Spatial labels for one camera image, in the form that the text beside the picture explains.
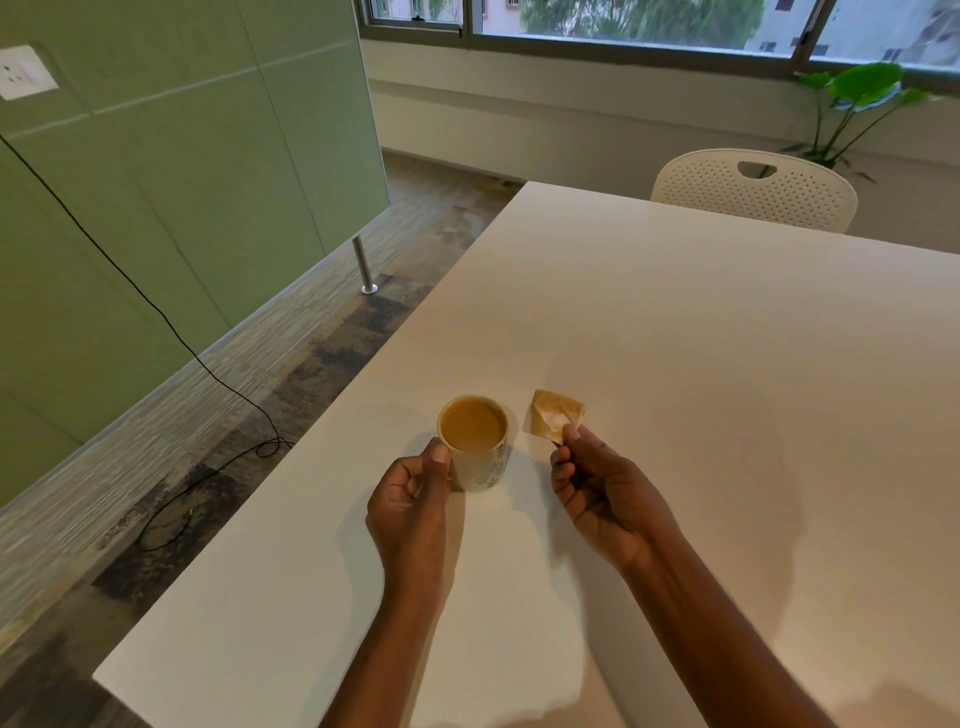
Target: left hand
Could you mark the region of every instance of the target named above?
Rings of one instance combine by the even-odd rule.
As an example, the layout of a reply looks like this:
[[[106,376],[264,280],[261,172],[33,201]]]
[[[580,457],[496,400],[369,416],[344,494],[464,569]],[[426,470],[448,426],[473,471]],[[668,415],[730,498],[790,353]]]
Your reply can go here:
[[[367,528],[383,562],[385,596],[440,606],[449,471],[450,451],[434,438],[420,455],[395,460],[373,490]]]

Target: paper wrapper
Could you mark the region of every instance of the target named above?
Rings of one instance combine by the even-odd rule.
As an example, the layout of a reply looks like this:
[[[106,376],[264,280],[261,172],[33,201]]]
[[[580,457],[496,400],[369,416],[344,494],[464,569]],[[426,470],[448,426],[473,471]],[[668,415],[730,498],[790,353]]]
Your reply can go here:
[[[561,445],[564,442],[564,425],[579,427],[586,409],[582,402],[538,389],[530,402],[530,434]]]

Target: window frame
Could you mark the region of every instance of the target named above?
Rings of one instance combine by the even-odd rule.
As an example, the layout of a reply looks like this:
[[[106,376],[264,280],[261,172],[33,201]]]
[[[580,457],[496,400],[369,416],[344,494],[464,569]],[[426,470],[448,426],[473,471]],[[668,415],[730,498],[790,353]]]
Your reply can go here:
[[[792,80],[799,71],[826,70],[840,73],[856,65],[856,63],[811,58],[814,46],[817,45],[838,0],[819,0],[814,5],[800,33],[800,42],[793,46],[793,53],[789,57],[761,56],[756,53],[729,50],[691,50],[680,46],[631,45],[596,39],[496,36],[475,33],[473,30],[483,28],[481,0],[463,0],[463,20],[459,24],[377,18],[373,13],[373,2],[375,0],[353,0],[360,37],[369,40],[570,61],[675,68],[784,81]],[[960,96],[960,74],[907,68],[903,82],[905,85],[920,85],[936,93]]]

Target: wooden floor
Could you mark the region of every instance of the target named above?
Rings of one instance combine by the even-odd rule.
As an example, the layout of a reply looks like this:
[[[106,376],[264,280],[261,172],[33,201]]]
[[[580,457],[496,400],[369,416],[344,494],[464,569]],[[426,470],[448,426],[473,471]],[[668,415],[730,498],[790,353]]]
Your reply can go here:
[[[364,231],[375,296],[347,244],[203,357],[297,440],[519,189],[384,157],[392,207]],[[90,678],[285,449],[262,414],[187,368],[0,514],[0,728],[143,726]],[[135,541],[160,503],[192,487]],[[186,514],[192,513],[187,520]],[[182,535],[168,546],[146,551]]]

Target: glass pane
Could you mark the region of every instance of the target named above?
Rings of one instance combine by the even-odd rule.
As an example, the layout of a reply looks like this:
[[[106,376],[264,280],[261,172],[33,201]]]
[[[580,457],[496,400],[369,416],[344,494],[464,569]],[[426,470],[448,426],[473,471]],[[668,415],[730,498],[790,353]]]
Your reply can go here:
[[[838,0],[813,55],[960,72],[960,0]]]
[[[484,33],[789,57],[816,0],[483,0]]]
[[[372,0],[373,14],[381,20],[429,20],[460,24],[462,0]]]

